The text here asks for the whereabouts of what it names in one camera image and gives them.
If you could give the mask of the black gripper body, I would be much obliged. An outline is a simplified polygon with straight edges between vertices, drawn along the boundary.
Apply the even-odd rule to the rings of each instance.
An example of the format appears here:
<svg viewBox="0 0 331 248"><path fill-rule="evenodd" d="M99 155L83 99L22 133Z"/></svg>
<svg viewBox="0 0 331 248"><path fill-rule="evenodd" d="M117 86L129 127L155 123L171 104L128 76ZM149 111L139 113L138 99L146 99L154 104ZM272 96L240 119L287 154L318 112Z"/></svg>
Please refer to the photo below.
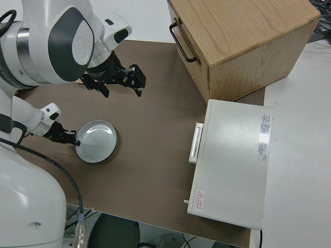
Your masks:
<svg viewBox="0 0 331 248"><path fill-rule="evenodd" d="M80 80L87 89L102 89L106 84L118 84L132 89L142 89L146 85L146 77L136 64L129 68L123 66L89 68Z"/></svg>
<svg viewBox="0 0 331 248"><path fill-rule="evenodd" d="M69 143L70 135L67 132L68 130L64 129L59 122L55 121L48 131L48 139L57 143Z"/></svg>

